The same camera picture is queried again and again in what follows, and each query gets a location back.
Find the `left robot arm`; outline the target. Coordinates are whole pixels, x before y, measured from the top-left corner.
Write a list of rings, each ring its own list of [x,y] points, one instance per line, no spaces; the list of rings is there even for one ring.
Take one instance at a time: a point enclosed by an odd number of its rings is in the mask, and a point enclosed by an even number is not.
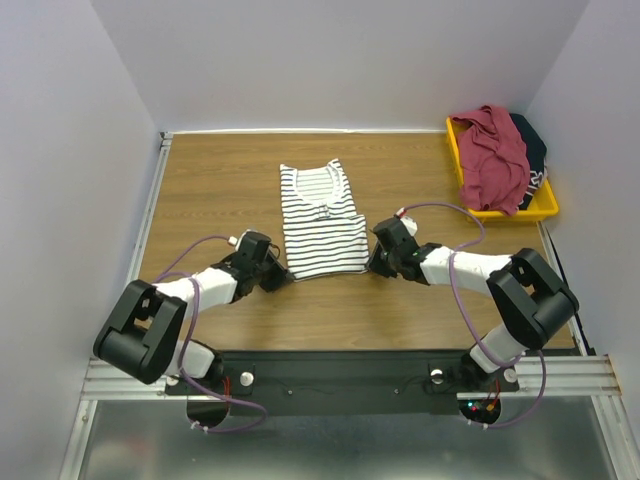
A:
[[[151,384],[177,364],[187,316],[235,303],[256,287],[271,293],[293,282],[269,236],[247,230],[217,238],[233,251],[206,269],[186,275],[167,269],[154,283],[128,283],[94,341],[94,356]]]

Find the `black white striped tank top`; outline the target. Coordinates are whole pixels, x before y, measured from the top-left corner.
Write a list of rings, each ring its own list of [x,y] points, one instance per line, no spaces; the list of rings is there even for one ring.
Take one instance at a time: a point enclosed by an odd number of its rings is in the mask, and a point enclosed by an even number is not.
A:
[[[357,211],[340,160],[306,170],[282,164],[279,173],[284,247],[293,278],[365,272],[367,221]]]

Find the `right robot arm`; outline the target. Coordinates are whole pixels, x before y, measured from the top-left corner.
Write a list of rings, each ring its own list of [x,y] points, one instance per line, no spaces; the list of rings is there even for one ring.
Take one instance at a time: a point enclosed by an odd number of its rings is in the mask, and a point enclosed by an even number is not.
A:
[[[474,254],[438,243],[420,245],[416,231],[412,219],[398,215],[378,223],[367,268],[385,278],[449,286],[457,305],[462,304],[460,289],[493,299],[502,323],[481,337],[466,319],[475,343],[460,364],[449,369],[452,382],[465,391],[484,389],[526,351],[541,350],[579,310],[568,284],[534,249],[513,255]]]

